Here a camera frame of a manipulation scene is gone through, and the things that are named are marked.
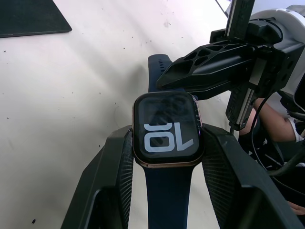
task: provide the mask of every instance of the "navy blue watch strap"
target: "navy blue watch strap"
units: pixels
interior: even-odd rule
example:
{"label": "navy blue watch strap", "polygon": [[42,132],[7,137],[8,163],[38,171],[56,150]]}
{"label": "navy blue watch strap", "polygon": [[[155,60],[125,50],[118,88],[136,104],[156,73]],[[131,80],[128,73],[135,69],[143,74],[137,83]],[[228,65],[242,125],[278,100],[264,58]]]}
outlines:
{"label": "navy blue watch strap", "polygon": [[143,168],[149,229],[186,229],[193,167]]}

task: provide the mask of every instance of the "white surface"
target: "white surface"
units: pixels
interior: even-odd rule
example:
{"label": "white surface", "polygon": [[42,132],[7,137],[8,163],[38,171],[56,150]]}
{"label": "white surface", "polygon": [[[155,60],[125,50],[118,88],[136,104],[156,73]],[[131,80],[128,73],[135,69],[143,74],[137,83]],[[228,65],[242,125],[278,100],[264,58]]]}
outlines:
{"label": "white surface", "polygon": [[304,0],[255,0],[252,14],[269,9],[286,9],[291,5],[304,5]]}
{"label": "white surface", "polygon": [[[226,25],[214,0],[54,1],[72,32],[0,39],[1,229],[59,229],[99,146],[131,124],[132,104],[147,92],[148,56],[175,60]],[[203,122],[228,130],[228,97],[200,102]],[[143,229],[138,165],[133,180],[130,228]],[[189,209],[188,228],[218,228],[201,167]]]}

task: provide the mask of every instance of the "watch face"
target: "watch face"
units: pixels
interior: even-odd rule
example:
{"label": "watch face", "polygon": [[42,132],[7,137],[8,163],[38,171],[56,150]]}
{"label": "watch face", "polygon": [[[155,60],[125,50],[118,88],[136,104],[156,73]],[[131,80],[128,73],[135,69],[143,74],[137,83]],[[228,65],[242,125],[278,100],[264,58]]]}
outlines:
{"label": "watch face", "polygon": [[133,106],[133,149],[146,164],[200,158],[203,140],[196,100],[178,91],[140,96]]}

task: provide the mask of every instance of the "black mount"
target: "black mount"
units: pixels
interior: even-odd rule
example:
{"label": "black mount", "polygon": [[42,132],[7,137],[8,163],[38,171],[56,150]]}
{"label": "black mount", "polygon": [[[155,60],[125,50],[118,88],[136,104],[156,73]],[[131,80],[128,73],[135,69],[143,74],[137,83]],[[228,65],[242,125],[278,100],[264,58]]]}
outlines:
{"label": "black mount", "polygon": [[209,99],[230,90],[226,115],[235,130],[244,128],[253,102],[284,88],[304,49],[274,18],[249,21],[244,40],[211,33],[211,44],[174,61],[157,81],[159,89],[183,88]]}

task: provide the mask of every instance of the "watch bezel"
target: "watch bezel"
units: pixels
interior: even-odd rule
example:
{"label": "watch bezel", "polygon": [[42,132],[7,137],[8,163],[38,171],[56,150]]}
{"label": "watch bezel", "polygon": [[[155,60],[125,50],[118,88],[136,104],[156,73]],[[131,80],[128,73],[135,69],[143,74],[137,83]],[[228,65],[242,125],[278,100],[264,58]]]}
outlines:
{"label": "watch bezel", "polygon": [[[196,122],[196,131],[199,136],[199,146],[198,150],[190,156],[179,156],[179,157],[163,157],[163,158],[148,158],[140,150],[140,140],[135,137],[134,130],[138,128],[138,112],[139,103],[151,96],[165,96],[166,94],[184,94],[190,98],[192,106],[194,108],[194,119]],[[184,166],[194,166],[200,163],[204,151],[203,133],[202,133],[202,122],[200,119],[200,113],[197,105],[196,99],[187,92],[170,91],[170,92],[153,92],[146,93],[138,97],[132,108],[132,149],[135,154],[137,162],[144,167],[184,167]]]}

